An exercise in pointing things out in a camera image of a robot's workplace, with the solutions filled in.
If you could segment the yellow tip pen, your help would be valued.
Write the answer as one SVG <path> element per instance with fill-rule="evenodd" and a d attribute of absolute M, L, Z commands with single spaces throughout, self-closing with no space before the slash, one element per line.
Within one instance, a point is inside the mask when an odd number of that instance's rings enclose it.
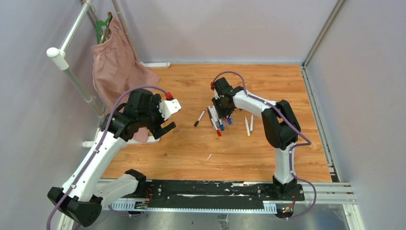
<path fill-rule="evenodd" d="M 245 117 L 245 128 L 246 128 L 247 136 L 250 137 L 250 129 L 249 129 L 249 124 L 248 124 L 247 117 Z"/>

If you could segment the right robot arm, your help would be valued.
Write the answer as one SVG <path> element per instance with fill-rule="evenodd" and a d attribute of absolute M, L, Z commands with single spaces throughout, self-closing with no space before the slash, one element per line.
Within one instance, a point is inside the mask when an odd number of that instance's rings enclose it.
<path fill-rule="evenodd" d="M 246 110 L 261 118 L 266 140 L 274 147 L 275 172 L 272 185 L 266 191 L 279 200 L 292 195 L 297 185 L 294 170 L 294 149 L 301 128 L 286 100 L 279 102 L 258 97 L 244 87 L 232 87 L 222 77 L 211 83 L 215 97 L 215 110 L 221 118 L 230 116 L 234 110 Z"/>

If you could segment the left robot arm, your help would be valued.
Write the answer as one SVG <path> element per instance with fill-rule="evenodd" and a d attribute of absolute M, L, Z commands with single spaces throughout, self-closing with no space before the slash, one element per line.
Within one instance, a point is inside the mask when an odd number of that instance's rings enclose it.
<path fill-rule="evenodd" d="M 154 138 L 160 138 L 176 127 L 174 122 L 166 124 L 166 121 L 180 110 L 179 101 L 163 89 L 153 94 L 152 87 L 147 85 L 125 91 L 102 122 L 93 146 L 79 167 L 62 186 L 49 190 L 47 196 L 54 208 L 46 228 L 51 228 L 57 211 L 88 227 L 117 199 L 129 194 L 135 198 L 148 196 L 145 175 L 134 169 L 103 186 L 98 186 L 98 181 L 116 153 L 127 146 L 139 129 L 145 127 Z"/>

